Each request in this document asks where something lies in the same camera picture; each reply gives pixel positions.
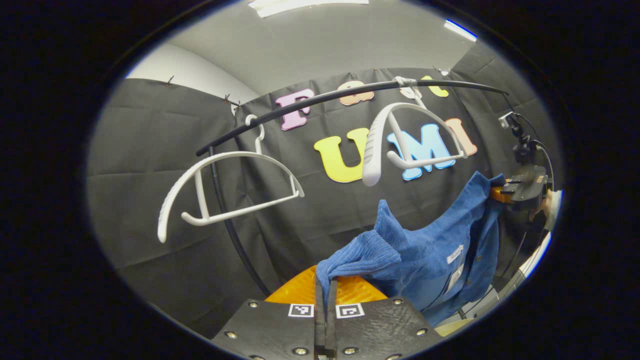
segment plastic hanger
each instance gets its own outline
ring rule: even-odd
[[[257,117],[255,115],[249,115],[245,119],[245,123],[249,125],[251,120],[256,118]],[[291,200],[296,197],[305,196],[305,192],[302,190],[302,186],[300,186],[300,183],[298,182],[298,180],[293,176],[291,171],[286,166],[281,164],[278,160],[262,154],[262,147],[260,146],[260,142],[263,139],[264,139],[264,126],[261,124],[260,135],[255,139],[256,152],[231,151],[231,152],[223,152],[221,154],[216,154],[214,156],[209,156],[208,158],[203,159],[198,163],[196,163],[195,165],[193,165],[182,176],[180,176],[178,181],[176,181],[175,184],[171,187],[171,190],[167,194],[166,198],[164,198],[162,208],[160,209],[160,216],[158,218],[158,239],[160,240],[161,243],[164,243],[166,241],[166,228],[167,228],[167,223],[169,221],[169,212],[171,211],[173,202],[175,201],[176,196],[178,196],[180,189],[182,189],[182,187],[187,183],[187,180],[191,179],[192,177],[195,178],[196,194],[198,195],[198,204],[200,205],[200,212],[202,214],[202,218],[195,218],[187,212],[183,212],[181,214],[181,217],[182,219],[184,219],[184,221],[195,226],[204,226],[204,225],[213,224],[213,223],[230,219],[233,217],[238,217],[240,215],[245,215],[260,209],[268,208],[269,206],[273,206],[275,204],[279,204],[281,202]],[[274,163],[275,165],[278,165],[282,170],[287,172],[287,174],[289,175],[289,180],[291,182],[292,195],[283,197],[282,199],[277,199],[277,200],[265,202],[262,204],[250,206],[248,208],[233,210],[233,211],[229,211],[228,213],[209,216],[209,210],[207,208],[207,202],[204,196],[204,189],[202,187],[201,170],[207,165],[214,163],[218,160],[235,158],[239,156],[264,159],[266,161]]]
[[[399,76],[396,76],[396,81],[398,81],[398,83],[400,83],[401,86],[404,85],[404,82],[409,82],[409,83],[415,82],[415,80],[412,81],[411,79],[404,79],[404,78],[400,78]],[[466,159],[468,157],[466,150],[464,149],[464,147],[461,146],[460,140],[458,139],[456,134],[453,132],[453,130],[451,130],[451,128],[447,126],[447,124],[445,124],[445,122],[440,117],[438,117],[438,115],[435,115],[434,113],[429,111],[424,105],[424,103],[422,102],[422,100],[420,100],[420,96],[419,96],[420,90],[418,90],[418,87],[413,86],[412,89],[417,95],[415,97],[415,101],[419,105],[410,104],[408,102],[395,102],[393,104],[389,104],[385,106],[378,113],[376,118],[373,120],[373,123],[371,124],[371,128],[369,129],[369,134],[367,135],[367,145],[365,146],[365,150],[364,150],[364,164],[362,166],[362,182],[364,183],[364,185],[374,186],[375,184],[378,183],[378,180],[380,180],[380,175],[381,175],[380,158],[381,158],[381,152],[382,152],[382,135],[383,135],[383,130],[385,128],[385,122],[387,121],[387,119],[391,124],[391,129],[393,130],[394,134],[396,134],[398,144],[400,145],[400,150],[404,154],[405,159],[402,159],[395,151],[389,151],[387,153],[387,158],[395,166],[399,168],[406,170],[409,168],[424,167],[427,165],[437,164],[437,163],[459,159],[459,158]],[[456,149],[458,150],[458,155],[445,156],[442,158],[435,158],[435,159],[412,160],[411,152],[409,151],[409,148],[402,134],[402,129],[400,129],[400,126],[397,123],[396,117],[393,114],[394,110],[403,109],[403,108],[413,109],[413,110],[417,110],[419,112],[425,113],[426,115],[429,115],[433,120],[440,123],[440,125],[442,125],[442,127],[444,127],[444,129],[447,130],[447,132],[453,138],[453,141],[456,145]]]

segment screw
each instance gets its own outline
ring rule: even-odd
[[[293,353],[296,355],[306,355],[307,352],[309,352],[307,349],[303,348],[303,347],[297,347],[295,349],[293,349]]]
[[[358,348],[356,348],[356,347],[348,347],[348,348],[345,348],[342,352],[345,353],[346,355],[351,355],[351,354],[357,353],[358,352]]]

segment black fabric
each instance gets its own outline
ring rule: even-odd
[[[157,239],[160,207],[180,175],[200,158],[195,149],[233,126],[223,99],[179,85],[126,79],[105,105],[88,155],[90,216],[102,249],[118,273],[145,300],[212,338],[247,297],[262,298],[236,254],[222,222],[187,224],[182,211],[200,216],[193,181],[173,205],[166,243]],[[237,150],[233,142],[218,151]],[[240,178],[237,159],[218,170]],[[219,213],[211,172],[202,172],[211,213]],[[242,196],[223,183],[230,207]],[[272,290],[279,287],[255,225],[237,230],[254,267]]]
[[[277,109],[275,99],[311,88],[315,94],[338,89],[351,80],[363,83],[393,80],[395,76],[420,79],[425,75],[437,77],[433,69],[368,69],[349,72],[323,79],[313,79],[248,102],[236,111],[236,126],[244,124],[247,115],[263,115]],[[431,172],[412,181],[402,178],[403,171],[393,166],[386,157],[382,161],[380,182],[371,188],[362,181],[337,183],[325,173],[320,153],[314,149],[316,141],[329,136],[339,136],[339,145],[345,165],[355,166],[360,156],[352,140],[346,138],[353,129],[371,126],[378,112],[393,102],[414,103],[398,89],[376,92],[369,101],[345,106],[332,100],[310,107],[305,115],[307,123],[289,131],[282,131],[282,119],[264,124],[264,154],[281,161],[289,167],[301,183],[306,196],[279,204],[269,210],[249,215],[258,221],[269,250],[271,261],[282,279],[290,279],[302,270],[331,256],[358,234],[371,230],[376,221],[378,201],[386,199],[398,221],[407,229],[418,229],[434,221],[455,200],[471,175],[477,170],[490,176],[490,167],[484,147],[474,121],[470,119],[459,100],[453,95],[437,97],[428,88],[422,89],[424,104],[442,119],[459,118],[471,141],[478,145],[478,152],[466,160],[445,169],[433,168]],[[420,127],[434,123],[424,114],[410,110],[399,110],[396,119],[401,127],[420,140]],[[254,140],[259,131],[253,129],[238,138],[241,150],[254,151]],[[440,130],[447,148],[454,149],[451,138]],[[396,150],[386,140],[383,152]],[[242,167],[246,188],[246,204],[258,204],[289,195],[291,189],[284,173],[272,165],[258,161],[245,161]],[[240,218],[234,219],[236,226]]]
[[[551,114],[545,108],[540,95],[529,84],[526,74],[521,74],[516,67],[490,46],[476,42],[451,69],[447,77],[451,80],[495,86],[509,92],[508,99],[514,110],[527,117],[540,136],[539,140],[547,146],[553,164],[555,189],[564,188],[566,172],[564,154],[557,136],[558,132]],[[477,125],[492,168],[492,176],[503,172],[506,177],[509,177],[519,166],[512,151],[517,139],[511,130],[501,128],[497,120],[498,117],[511,111],[507,102],[500,94],[490,92],[479,92],[465,88],[454,88],[453,92],[460,98]],[[520,122],[524,131],[534,138],[534,132],[526,121],[521,120]],[[547,174],[551,176],[547,161],[542,154],[536,156],[536,163],[546,167]],[[516,254],[525,232],[525,228],[521,225],[526,221],[527,215],[525,213],[505,211],[500,214],[500,252],[496,276],[505,270],[507,264]],[[504,277],[494,279],[494,285],[498,291],[512,278],[520,265],[533,254],[538,244],[538,238],[538,233],[527,233],[520,252]]]

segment ceiling light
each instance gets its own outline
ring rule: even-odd
[[[476,39],[478,38],[477,36],[475,36],[471,31],[463,28],[462,26],[456,24],[455,22],[451,21],[451,20],[447,20],[447,22],[444,23],[444,27],[455,32],[458,33],[462,36],[464,36],[465,38],[475,42]]]
[[[256,0],[249,3],[260,17],[267,17],[304,6],[322,4],[363,4],[368,5],[369,0]]]

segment bolt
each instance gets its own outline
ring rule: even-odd
[[[293,349],[293,353],[296,355],[306,355],[308,352],[307,349],[303,348],[303,347],[297,347],[295,349]]]

